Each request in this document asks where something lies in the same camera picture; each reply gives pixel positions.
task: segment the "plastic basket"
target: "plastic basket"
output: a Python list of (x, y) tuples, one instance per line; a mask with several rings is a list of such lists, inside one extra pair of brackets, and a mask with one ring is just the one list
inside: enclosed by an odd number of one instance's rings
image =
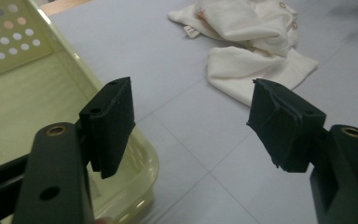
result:
[[(29, 153), (35, 133), (76, 122), (102, 83), (33, 2), (0, 0), (0, 164)], [(90, 173), (97, 217), (130, 220), (153, 200), (155, 149), (135, 127), (117, 174)]]

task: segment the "black object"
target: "black object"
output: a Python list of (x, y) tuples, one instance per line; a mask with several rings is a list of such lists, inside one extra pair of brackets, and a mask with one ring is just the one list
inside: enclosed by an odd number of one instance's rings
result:
[(105, 85), (76, 124), (41, 129), (29, 155), (0, 166), (0, 220), (15, 211), (13, 223), (92, 223), (86, 165), (114, 175), (134, 126), (124, 77)]
[(358, 128), (323, 128), (325, 113), (281, 84), (255, 80), (248, 125), (272, 161), (287, 172), (310, 177), (321, 224), (358, 223)]

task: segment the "green plastic bin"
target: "green plastic bin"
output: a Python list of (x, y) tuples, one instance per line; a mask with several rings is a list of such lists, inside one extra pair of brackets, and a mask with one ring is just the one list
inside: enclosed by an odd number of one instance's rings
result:
[[(46, 125), (76, 122), (101, 87), (35, 3), (0, 0), (0, 164), (29, 153)], [(89, 174), (96, 216), (125, 223), (154, 198), (158, 156), (135, 127), (117, 174)]]

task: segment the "white cloth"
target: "white cloth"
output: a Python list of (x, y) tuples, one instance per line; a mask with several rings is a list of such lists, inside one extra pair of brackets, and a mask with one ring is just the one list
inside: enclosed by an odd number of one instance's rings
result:
[(269, 79), (292, 89), (317, 66), (293, 49), (297, 42), (296, 15), (276, 0), (196, 0), (168, 17), (210, 38), (244, 46), (211, 49), (208, 80), (250, 105), (253, 79)]

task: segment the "cloth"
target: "cloth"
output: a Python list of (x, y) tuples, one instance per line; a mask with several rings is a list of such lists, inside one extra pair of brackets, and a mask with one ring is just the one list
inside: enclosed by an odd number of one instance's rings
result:
[(168, 18), (210, 38), (243, 46), (211, 49), (207, 78), (220, 91), (251, 105), (253, 79), (269, 79), (292, 89), (317, 66), (294, 50), (296, 15), (277, 0), (196, 0), (169, 12)]

